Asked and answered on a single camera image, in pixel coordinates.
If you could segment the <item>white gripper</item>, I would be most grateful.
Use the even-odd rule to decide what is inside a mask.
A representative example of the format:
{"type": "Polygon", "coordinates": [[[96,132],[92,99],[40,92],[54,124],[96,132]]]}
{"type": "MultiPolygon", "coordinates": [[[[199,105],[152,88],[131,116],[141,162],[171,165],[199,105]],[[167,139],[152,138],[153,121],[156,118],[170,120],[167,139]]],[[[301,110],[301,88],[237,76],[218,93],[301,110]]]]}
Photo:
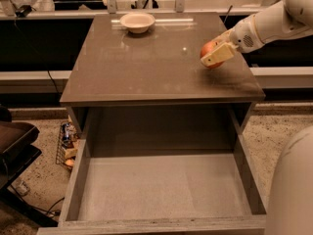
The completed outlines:
{"type": "Polygon", "coordinates": [[[250,53],[264,46],[256,30],[255,15],[240,20],[232,29],[216,36],[213,41],[216,43],[215,47],[201,58],[201,63],[206,67],[220,62],[223,64],[234,57],[237,49],[241,53],[250,53]]]}

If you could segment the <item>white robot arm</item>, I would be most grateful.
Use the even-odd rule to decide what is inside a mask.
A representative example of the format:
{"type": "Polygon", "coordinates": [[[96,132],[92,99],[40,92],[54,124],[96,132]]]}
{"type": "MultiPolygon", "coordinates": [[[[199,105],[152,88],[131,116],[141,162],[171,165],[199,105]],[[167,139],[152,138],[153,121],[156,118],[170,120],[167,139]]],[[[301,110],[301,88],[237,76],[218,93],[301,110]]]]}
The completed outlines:
{"type": "MultiPolygon", "coordinates": [[[[201,63],[215,69],[237,52],[312,34],[313,0],[281,0],[239,21],[201,47],[201,63]]],[[[273,170],[264,235],[313,235],[313,127],[290,136],[273,170]]]]}

